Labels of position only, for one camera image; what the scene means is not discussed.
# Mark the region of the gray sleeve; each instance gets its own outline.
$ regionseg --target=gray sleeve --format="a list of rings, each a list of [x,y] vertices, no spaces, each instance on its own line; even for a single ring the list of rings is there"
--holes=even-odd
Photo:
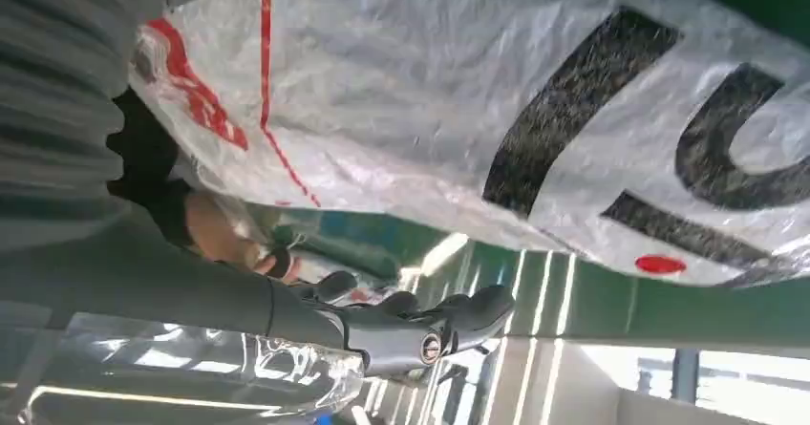
[[[0,300],[342,346],[286,290],[186,254],[112,198],[106,137],[165,0],[0,0]]]

